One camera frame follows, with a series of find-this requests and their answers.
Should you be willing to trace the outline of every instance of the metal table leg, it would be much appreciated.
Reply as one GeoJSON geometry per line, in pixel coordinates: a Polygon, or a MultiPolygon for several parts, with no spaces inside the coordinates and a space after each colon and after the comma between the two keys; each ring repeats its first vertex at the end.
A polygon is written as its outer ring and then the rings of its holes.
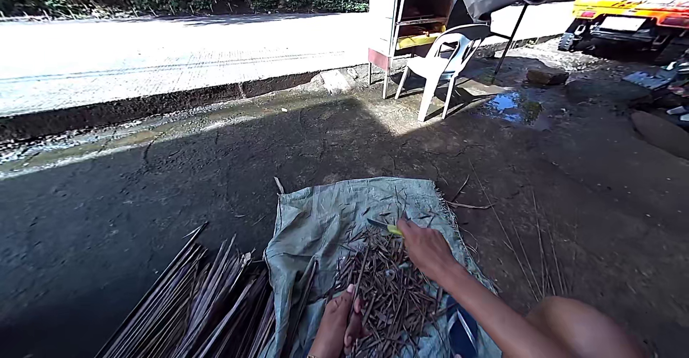
{"type": "Polygon", "coordinates": [[[505,47],[505,50],[502,52],[502,56],[500,57],[500,61],[497,63],[497,67],[495,67],[495,72],[493,73],[493,81],[495,81],[495,76],[497,75],[497,72],[500,70],[503,61],[505,60],[505,55],[507,55],[507,52],[510,50],[510,47],[512,47],[512,41],[514,40],[515,35],[517,34],[517,29],[521,24],[521,19],[524,17],[524,13],[526,12],[526,8],[528,6],[528,4],[525,4],[524,8],[521,9],[521,14],[519,15],[519,19],[517,19],[517,24],[515,24],[514,30],[512,30],[512,36],[510,36],[509,40],[507,41],[507,47],[505,47]]]}

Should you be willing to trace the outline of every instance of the white plastic chair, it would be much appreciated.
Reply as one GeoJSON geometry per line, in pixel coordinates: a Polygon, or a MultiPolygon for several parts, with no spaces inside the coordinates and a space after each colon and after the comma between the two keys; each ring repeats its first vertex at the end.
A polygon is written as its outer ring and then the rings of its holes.
{"type": "Polygon", "coordinates": [[[431,49],[428,50],[428,54],[425,57],[414,57],[407,61],[407,68],[402,74],[402,80],[397,88],[395,99],[400,98],[400,93],[404,86],[404,81],[409,75],[409,71],[413,71],[425,78],[426,86],[424,88],[424,95],[421,97],[421,107],[419,108],[418,116],[418,120],[422,122],[425,120],[428,108],[431,106],[438,82],[440,80],[450,80],[447,87],[445,107],[442,111],[442,118],[444,119],[450,106],[450,97],[455,86],[455,79],[467,65],[467,62],[481,45],[483,39],[486,39],[490,33],[491,28],[486,24],[465,24],[464,26],[450,28],[440,34],[431,45],[431,49]],[[456,43],[457,47],[455,47],[450,56],[441,56],[441,46],[453,43],[456,43]]]}

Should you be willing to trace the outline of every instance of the chair leg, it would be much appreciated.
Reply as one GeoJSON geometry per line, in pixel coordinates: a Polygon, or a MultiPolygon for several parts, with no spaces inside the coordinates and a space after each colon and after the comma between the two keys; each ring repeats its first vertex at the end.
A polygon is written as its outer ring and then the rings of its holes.
{"type": "Polygon", "coordinates": [[[440,81],[440,76],[426,78],[424,95],[421,97],[421,107],[419,107],[419,116],[416,118],[420,122],[426,120],[426,114],[428,113],[428,108],[431,107],[431,102],[433,101],[433,96],[435,95],[435,88],[437,88],[438,81],[440,81]]]}
{"type": "Polygon", "coordinates": [[[395,94],[395,99],[400,99],[400,93],[402,92],[402,87],[404,86],[404,81],[407,80],[407,76],[409,75],[409,69],[408,67],[404,68],[404,72],[402,73],[402,79],[400,80],[400,86],[397,87],[397,94],[395,94]]]}
{"type": "Polygon", "coordinates": [[[455,77],[450,78],[450,83],[447,84],[447,96],[445,97],[445,107],[442,109],[442,119],[447,116],[447,109],[450,107],[450,98],[452,97],[452,89],[455,88],[455,77]]]}

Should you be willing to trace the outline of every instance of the person's right hand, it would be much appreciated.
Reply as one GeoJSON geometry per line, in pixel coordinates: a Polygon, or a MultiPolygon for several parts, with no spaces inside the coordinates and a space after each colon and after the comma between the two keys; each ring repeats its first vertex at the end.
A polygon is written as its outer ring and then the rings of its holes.
{"type": "Polygon", "coordinates": [[[409,258],[429,279],[440,283],[439,280],[448,274],[450,268],[459,266],[464,269],[452,256],[441,232],[419,227],[416,223],[402,218],[397,221],[397,227],[404,236],[409,258]]]}

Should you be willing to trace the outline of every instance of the yellow knife handle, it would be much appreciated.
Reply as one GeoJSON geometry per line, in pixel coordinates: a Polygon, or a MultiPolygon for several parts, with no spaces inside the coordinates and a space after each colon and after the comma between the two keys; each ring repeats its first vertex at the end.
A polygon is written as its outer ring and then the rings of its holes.
{"type": "Polygon", "coordinates": [[[391,232],[392,234],[402,235],[402,232],[400,231],[400,229],[397,229],[397,226],[396,226],[396,225],[388,225],[388,228],[387,228],[387,229],[388,229],[388,231],[391,232]]]}

